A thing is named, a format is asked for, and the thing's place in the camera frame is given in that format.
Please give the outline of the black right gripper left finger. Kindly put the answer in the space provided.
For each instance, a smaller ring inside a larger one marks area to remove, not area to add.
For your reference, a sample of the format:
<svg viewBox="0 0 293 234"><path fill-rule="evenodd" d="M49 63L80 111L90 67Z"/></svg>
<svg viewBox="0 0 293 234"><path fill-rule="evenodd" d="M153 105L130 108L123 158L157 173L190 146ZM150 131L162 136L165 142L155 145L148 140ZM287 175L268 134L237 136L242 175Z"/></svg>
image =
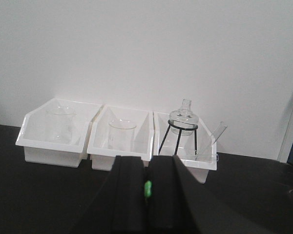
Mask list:
<svg viewBox="0 0 293 234"><path fill-rule="evenodd" d="M142 233L145 225L145 168L135 156L115 157L107 179L72 234Z"/></svg>

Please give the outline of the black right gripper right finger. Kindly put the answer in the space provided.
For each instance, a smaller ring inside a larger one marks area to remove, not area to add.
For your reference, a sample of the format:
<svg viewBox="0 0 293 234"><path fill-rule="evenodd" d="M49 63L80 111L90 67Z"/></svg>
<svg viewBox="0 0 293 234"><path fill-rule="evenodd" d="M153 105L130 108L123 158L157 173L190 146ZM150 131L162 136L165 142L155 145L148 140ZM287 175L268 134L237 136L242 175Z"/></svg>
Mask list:
<svg viewBox="0 0 293 234"><path fill-rule="evenodd" d="M149 234L235 234L232 220L196 219L183 193L172 156L154 156L149 162L147 179L152 182L148 202Z"/></svg>

